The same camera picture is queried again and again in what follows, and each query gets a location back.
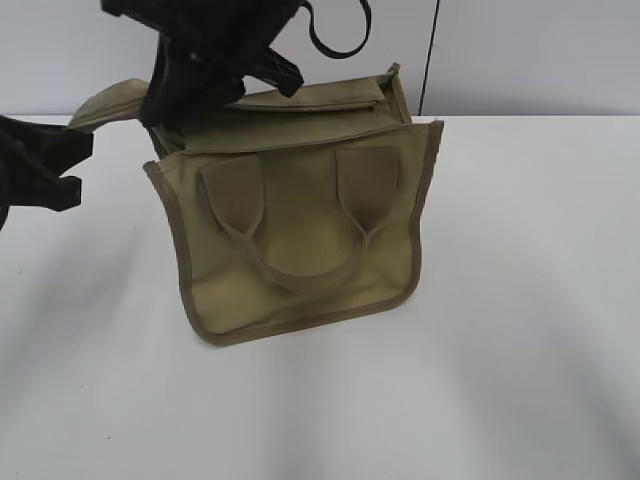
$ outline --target bag flap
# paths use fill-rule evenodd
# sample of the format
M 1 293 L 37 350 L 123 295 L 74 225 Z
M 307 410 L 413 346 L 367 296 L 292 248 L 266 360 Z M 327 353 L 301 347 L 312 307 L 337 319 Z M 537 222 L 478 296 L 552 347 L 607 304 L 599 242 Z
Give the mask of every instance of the bag flap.
M 147 82 L 135 78 L 113 85 L 87 100 L 67 128 L 93 133 L 107 123 L 137 120 L 148 89 Z
M 235 154 L 318 145 L 412 123 L 399 66 L 387 74 L 302 87 L 293 98 L 249 95 L 181 127 L 187 154 Z
M 393 65 L 376 77 L 304 86 L 292 98 L 277 91 L 248 95 L 189 119 L 179 131 L 154 129 L 155 140 L 168 153 L 182 146 L 178 137 L 184 138 L 186 153 L 243 153 L 391 131 L 412 123 L 398 72 Z M 148 88 L 137 79 L 116 84 L 90 98 L 68 128 L 93 132 L 107 123 L 139 119 Z
M 291 98 L 277 90 L 248 95 L 226 108 L 267 112 L 322 112 L 373 106 L 385 98 L 374 78 L 303 87 Z

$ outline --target white wall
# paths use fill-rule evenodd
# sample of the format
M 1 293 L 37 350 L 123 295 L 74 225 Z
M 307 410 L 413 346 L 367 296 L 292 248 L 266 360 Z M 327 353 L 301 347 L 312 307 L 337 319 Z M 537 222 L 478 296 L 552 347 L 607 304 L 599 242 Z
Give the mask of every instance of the white wall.
M 442 0 L 424 113 L 640 114 L 640 1 Z
M 357 58 L 335 61 L 315 51 L 301 11 L 277 42 L 309 83 L 386 71 L 403 64 L 414 111 L 423 81 L 435 0 L 372 0 L 374 30 Z M 357 0 L 315 0 L 318 32 L 350 50 L 364 35 Z M 71 113 L 99 90 L 130 77 L 150 78 L 156 35 L 100 11 L 99 0 L 1 0 L 0 113 Z

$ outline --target carry handle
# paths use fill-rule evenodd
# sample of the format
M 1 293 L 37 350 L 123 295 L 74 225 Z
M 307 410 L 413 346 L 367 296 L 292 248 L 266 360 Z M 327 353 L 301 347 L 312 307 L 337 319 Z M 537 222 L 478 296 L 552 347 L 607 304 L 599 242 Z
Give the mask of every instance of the carry handle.
M 270 265 L 255 242 L 265 212 L 260 157 L 237 157 L 200 172 L 209 205 L 222 228 L 258 268 L 291 292 L 321 292 L 348 281 L 358 271 L 371 237 L 391 214 L 398 180 L 394 148 L 344 149 L 337 152 L 336 162 L 338 198 L 357 227 L 359 240 L 342 265 L 309 276 L 291 275 Z

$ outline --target khaki canvas bag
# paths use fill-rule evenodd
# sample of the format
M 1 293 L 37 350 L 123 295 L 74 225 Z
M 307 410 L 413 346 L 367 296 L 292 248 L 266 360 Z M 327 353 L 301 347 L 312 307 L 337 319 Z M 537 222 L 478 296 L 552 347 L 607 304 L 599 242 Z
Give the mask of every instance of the khaki canvas bag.
M 90 99 L 70 128 L 137 118 L 147 84 Z M 150 131 L 195 331 L 230 345 L 382 312 L 416 289 L 442 122 L 414 125 L 398 67 L 276 92 Z

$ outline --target bag handle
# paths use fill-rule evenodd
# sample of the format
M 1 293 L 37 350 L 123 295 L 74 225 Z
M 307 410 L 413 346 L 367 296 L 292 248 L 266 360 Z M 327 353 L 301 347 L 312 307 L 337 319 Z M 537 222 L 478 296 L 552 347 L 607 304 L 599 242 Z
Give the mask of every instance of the bag handle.
M 397 190 L 394 148 L 357 148 L 337 152 L 338 198 L 357 227 L 359 240 L 347 260 L 317 275 L 291 275 L 269 264 L 254 235 L 265 214 L 265 187 L 260 157 L 237 157 L 203 169 L 200 179 L 215 217 L 251 261 L 276 283 L 294 293 L 335 288 L 358 271 L 372 236 L 386 223 Z

